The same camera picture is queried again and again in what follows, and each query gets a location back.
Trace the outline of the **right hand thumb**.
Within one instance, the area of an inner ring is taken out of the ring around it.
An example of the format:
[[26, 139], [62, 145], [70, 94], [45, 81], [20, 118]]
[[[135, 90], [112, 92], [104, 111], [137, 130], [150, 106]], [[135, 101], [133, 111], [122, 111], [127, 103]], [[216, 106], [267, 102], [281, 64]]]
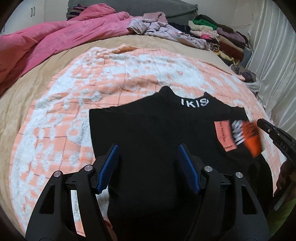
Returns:
[[295, 199], [295, 166], [291, 163], [291, 161], [286, 160], [280, 167], [280, 174], [276, 182], [275, 194], [283, 189], [288, 180], [291, 180], [291, 182], [294, 183], [294, 186], [286, 196], [286, 202]]

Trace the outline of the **left hand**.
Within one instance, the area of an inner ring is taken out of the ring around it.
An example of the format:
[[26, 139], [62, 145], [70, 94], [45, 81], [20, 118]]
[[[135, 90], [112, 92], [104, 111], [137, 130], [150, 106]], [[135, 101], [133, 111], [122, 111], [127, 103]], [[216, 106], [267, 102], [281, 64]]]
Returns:
[[104, 220], [104, 223], [107, 227], [107, 230], [108, 230], [112, 240], [117, 240], [116, 234], [113, 232], [111, 224], [107, 220]]

